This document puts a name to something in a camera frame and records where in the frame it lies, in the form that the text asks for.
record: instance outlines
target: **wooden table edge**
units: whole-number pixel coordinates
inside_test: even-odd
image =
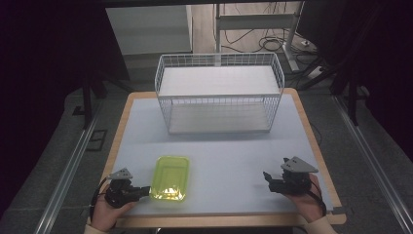
[[[319,171],[328,189],[328,194],[333,203],[333,207],[341,207],[340,199],[331,180],[328,169],[322,158],[321,151],[314,137],[313,130],[307,119],[304,107],[296,90],[285,88],[284,94],[292,95],[306,135],[309,139],[316,160],[318,161]],[[125,104],[121,120],[118,125],[112,147],[103,169],[101,179],[110,175],[118,155],[122,136],[130,116],[133,100],[136,98],[156,98],[155,92],[131,93]],[[345,214],[328,214],[331,224],[343,224],[347,217]],[[195,215],[195,216],[127,216],[119,218],[118,227],[234,227],[234,226],[294,226],[303,225],[306,221],[299,214],[215,214],[215,215]]]

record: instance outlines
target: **cable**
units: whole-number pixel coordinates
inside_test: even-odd
[[[294,80],[297,81],[297,83],[295,84],[295,89],[298,89],[298,85],[300,84],[301,78],[304,77],[305,74],[308,73],[309,70],[314,69],[319,63],[319,56],[317,56],[316,59],[314,59],[302,72],[300,72],[299,75],[297,75]]]
[[[99,187],[94,191],[94,195],[92,197],[91,204],[89,206],[89,216],[91,217],[91,221],[92,221],[92,218],[94,217],[94,206],[96,205],[97,198],[98,198],[99,192],[100,192],[100,188],[102,187],[104,182],[106,182],[106,178],[104,178],[100,182]]]
[[[320,146],[321,145],[321,143],[322,143],[322,134],[321,134],[321,132],[319,131],[319,129],[316,127],[316,125],[314,125],[313,123],[311,123],[310,122],[310,125],[316,130],[316,132],[319,134],[319,142],[318,142],[318,145]]]
[[[320,196],[321,199],[322,199],[321,190],[319,189],[319,187],[318,187],[313,181],[311,181],[311,183],[312,183],[313,186],[317,189],[317,191],[319,192],[319,196]]]
[[[277,43],[279,44],[279,46],[276,49],[270,49],[267,47],[267,44],[269,43]],[[282,48],[282,42],[280,42],[280,40],[277,37],[263,37],[258,41],[258,45],[261,48],[264,48],[265,50],[269,51],[269,52],[275,52],[277,50],[279,50],[280,48]]]
[[[228,39],[227,30],[225,30],[225,38],[227,39],[227,42],[228,42],[230,45],[232,45],[232,44],[240,41],[241,39],[243,39],[247,34],[249,34],[249,33],[250,33],[251,31],[253,31],[253,30],[255,30],[255,29],[250,29],[250,31],[246,32],[243,36],[241,36],[240,38],[238,38],[237,40],[235,40],[235,41],[233,41],[233,42],[230,42],[230,40]]]
[[[317,196],[316,194],[314,194],[312,191],[308,190],[306,192],[310,197],[312,197],[314,200],[316,200],[316,202],[319,203],[319,206],[321,207],[322,210],[322,216],[326,216],[327,215],[327,207],[325,205],[325,203],[323,202],[322,198]]]
[[[235,49],[235,48],[228,47],[228,46],[221,46],[221,47],[222,47],[222,48],[227,48],[227,49],[230,49],[230,50],[239,52],[239,53],[257,53],[257,52],[259,52],[259,51],[262,50],[262,48],[260,48],[260,49],[258,49],[258,50],[256,50],[256,51],[252,51],[252,52],[243,52],[243,51],[239,51],[239,50],[237,50],[237,49]]]
[[[269,29],[266,29],[266,31],[267,31],[266,35],[263,38],[261,38],[260,40],[263,40],[264,38],[272,38],[272,39],[277,39],[281,44],[286,42],[284,33],[283,33],[283,36],[282,36],[283,38],[280,38],[277,35],[275,35],[276,33],[274,33],[274,35],[267,36],[268,35],[268,30]],[[293,52],[293,54],[299,54],[299,55],[304,54],[304,55],[315,55],[316,56],[318,54],[317,51],[315,51],[315,52],[303,51],[303,50],[295,47],[294,45],[291,45],[291,51]]]
[[[267,11],[267,9],[268,9],[268,14],[270,14],[271,4],[272,4],[271,2],[268,3],[267,7],[263,11],[263,14]]]
[[[237,10],[238,14],[241,14],[240,10],[238,10],[237,3],[235,4],[235,10]]]

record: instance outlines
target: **white shelf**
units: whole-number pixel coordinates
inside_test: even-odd
[[[159,97],[279,95],[270,65],[166,67]]]
[[[178,104],[172,106],[171,134],[268,132],[262,102],[248,104]]]

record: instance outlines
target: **floor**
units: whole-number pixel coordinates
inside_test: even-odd
[[[263,13],[275,9],[275,4],[227,4],[226,13],[243,14],[250,12]],[[284,5],[279,4],[276,11],[283,12]],[[290,12],[293,6],[286,6],[285,11]],[[194,53],[213,53],[214,39],[212,29],[211,5],[193,6],[194,17]],[[235,41],[247,31],[228,31],[228,41]],[[222,32],[222,45],[235,48],[239,51],[251,52],[259,49],[258,41],[263,35],[276,34],[282,38],[282,30],[255,30],[248,33],[239,42],[226,42],[225,33]],[[316,56],[312,53],[313,45],[304,47],[304,39],[296,36],[294,46],[300,53],[299,66],[304,69]],[[233,52],[232,49],[223,48],[223,52]],[[285,85],[296,87],[308,81],[306,77],[291,74],[289,66],[282,51],[277,50],[282,69],[285,75]],[[153,74],[157,65],[155,57],[125,57],[131,80],[125,83],[139,91],[153,91]],[[333,97],[328,87],[331,79],[316,84],[307,91],[299,92],[306,114],[313,127],[316,139],[330,171],[337,193],[343,204],[343,212],[347,215],[347,222],[343,225],[334,225],[339,233],[408,233],[402,229],[397,215],[394,215],[386,191],[380,185],[379,177],[375,176],[371,162],[365,157],[363,148],[360,147],[352,129],[348,127],[346,116],[343,115],[337,99]],[[117,130],[128,93],[111,83],[105,83],[108,97],[93,99],[94,106],[99,106],[96,111],[94,131],[106,133],[102,145],[90,141],[86,145],[79,166],[74,173],[73,181],[69,182],[67,194],[62,199],[61,208],[57,211],[56,219],[47,232],[50,233],[83,233],[84,224],[88,217],[89,203],[98,185],[99,179],[106,162],[111,142]],[[55,130],[54,136],[45,149],[36,168],[27,179],[26,183],[16,196],[13,204],[3,215],[0,221],[0,233],[33,233],[45,208],[54,194],[60,175],[64,171],[82,131],[83,116],[73,115],[76,106],[82,105],[82,93],[76,91],[66,98],[65,112]],[[368,143],[368,149],[374,155],[378,164],[385,173],[394,189],[394,193],[407,208],[408,213],[413,209],[413,187],[410,177],[413,176],[413,165],[404,155],[391,137],[374,120],[363,101],[357,103],[357,118],[363,139]],[[254,229],[261,233],[274,233],[274,229]],[[149,233],[147,229],[121,230],[115,228],[112,233]]]

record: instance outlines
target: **sleeve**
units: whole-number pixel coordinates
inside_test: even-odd
[[[99,231],[96,228],[93,228],[92,226],[86,224],[84,234],[108,234],[108,232]]]
[[[308,234],[337,234],[326,216],[304,226]]]

